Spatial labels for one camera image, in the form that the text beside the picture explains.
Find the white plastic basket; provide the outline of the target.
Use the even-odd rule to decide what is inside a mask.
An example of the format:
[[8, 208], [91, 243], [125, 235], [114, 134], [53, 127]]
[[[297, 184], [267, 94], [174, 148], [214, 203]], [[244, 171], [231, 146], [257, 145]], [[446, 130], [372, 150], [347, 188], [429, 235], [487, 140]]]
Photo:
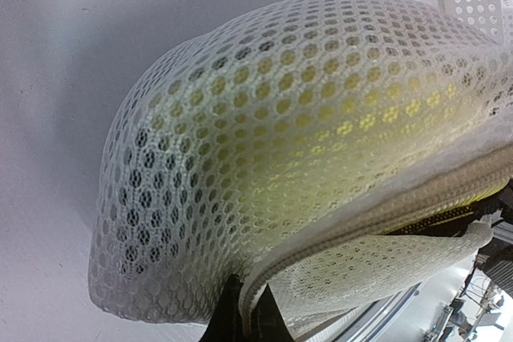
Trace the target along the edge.
[[497, 42], [512, 44], [512, 0], [443, 0], [443, 4], [447, 14]]

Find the white mesh laundry bag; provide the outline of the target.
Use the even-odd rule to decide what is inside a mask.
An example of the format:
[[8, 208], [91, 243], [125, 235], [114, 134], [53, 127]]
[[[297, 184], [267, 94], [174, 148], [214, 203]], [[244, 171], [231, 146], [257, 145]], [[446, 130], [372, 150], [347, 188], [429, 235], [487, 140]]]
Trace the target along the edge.
[[285, 0], [172, 48], [107, 135], [93, 304], [208, 325], [240, 277], [244, 338], [265, 286], [294, 341], [475, 254], [386, 235], [512, 179], [512, 48], [413, 0]]

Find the yellow bra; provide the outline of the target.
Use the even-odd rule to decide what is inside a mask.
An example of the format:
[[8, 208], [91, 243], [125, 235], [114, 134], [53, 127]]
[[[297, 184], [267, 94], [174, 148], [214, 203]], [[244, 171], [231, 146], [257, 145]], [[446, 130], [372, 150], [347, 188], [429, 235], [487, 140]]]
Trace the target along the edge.
[[461, 237], [471, 223], [482, 219], [485, 215], [493, 215], [497, 210], [505, 207], [505, 203], [500, 199], [500, 196], [509, 187], [512, 187], [511, 179], [500, 189], [496, 189], [492, 193], [486, 193], [484, 198], [475, 199], [470, 203], [438, 212], [428, 218], [389, 231], [386, 235]]

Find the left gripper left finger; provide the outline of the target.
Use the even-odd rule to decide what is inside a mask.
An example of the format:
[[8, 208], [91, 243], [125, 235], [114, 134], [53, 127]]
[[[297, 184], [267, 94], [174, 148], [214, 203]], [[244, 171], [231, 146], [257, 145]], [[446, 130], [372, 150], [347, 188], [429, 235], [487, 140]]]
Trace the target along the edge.
[[238, 309], [241, 288], [239, 276], [230, 275], [227, 278], [212, 318], [202, 335], [202, 342], [245, 341]]

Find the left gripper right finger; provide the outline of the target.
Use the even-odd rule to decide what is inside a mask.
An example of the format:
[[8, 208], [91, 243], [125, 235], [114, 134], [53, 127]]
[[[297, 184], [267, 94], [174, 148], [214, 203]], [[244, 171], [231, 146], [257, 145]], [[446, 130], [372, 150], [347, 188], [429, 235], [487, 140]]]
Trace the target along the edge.
[[268, 284], [252, 311], [252, 341], [294, 342]]

